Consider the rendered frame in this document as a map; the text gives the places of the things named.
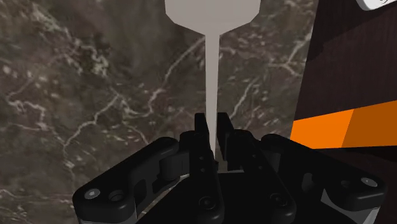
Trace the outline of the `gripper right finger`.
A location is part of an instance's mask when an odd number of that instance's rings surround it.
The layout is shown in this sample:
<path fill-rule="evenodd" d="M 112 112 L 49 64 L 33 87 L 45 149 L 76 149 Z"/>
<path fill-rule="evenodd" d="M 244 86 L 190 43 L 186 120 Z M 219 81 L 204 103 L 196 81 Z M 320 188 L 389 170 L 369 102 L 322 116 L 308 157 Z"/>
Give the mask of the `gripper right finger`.
<path fill-rule="evenodd" d="M 387 185 L 379 177 L 277 134 L 257 140 L 218 113 L 228 170 L 242 169 L 251 224 L 373 224 Z"/>

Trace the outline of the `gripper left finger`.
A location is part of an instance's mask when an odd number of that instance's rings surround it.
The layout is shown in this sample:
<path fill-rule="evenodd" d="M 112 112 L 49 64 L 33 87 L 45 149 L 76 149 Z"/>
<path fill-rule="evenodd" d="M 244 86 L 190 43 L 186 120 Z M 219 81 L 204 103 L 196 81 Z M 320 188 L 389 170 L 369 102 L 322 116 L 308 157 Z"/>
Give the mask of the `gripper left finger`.
<path fill-rule="evenodd" d="M 73 194 L 79 224 L 222 224 L 225 205 L 204 114 L 179 139 L 160 137 Z"/>

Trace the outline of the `grey spatula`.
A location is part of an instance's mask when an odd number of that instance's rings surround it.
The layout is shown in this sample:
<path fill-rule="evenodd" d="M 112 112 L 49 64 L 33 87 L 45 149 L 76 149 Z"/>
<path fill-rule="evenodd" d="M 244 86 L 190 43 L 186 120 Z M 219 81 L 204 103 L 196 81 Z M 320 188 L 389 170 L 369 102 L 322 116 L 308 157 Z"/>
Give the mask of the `grey spatula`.
<path fill-rule="evenodd" d="M 205 117 L 209 145 L 216 149 L 220 36 L 250 23 L 261 0 L 164 0 L 166 15 L 177 25 L 205 36 Z"/>

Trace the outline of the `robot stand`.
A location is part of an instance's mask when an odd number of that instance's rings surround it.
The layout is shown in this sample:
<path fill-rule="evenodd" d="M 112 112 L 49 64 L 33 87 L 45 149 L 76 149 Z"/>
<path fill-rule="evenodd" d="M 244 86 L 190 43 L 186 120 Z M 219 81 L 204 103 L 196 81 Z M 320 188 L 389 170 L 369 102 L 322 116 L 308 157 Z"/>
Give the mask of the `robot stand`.
<path fill-rule="evenodd" d="M 397 0 L 319 0 L 295 119 L 397 100 Z"/>

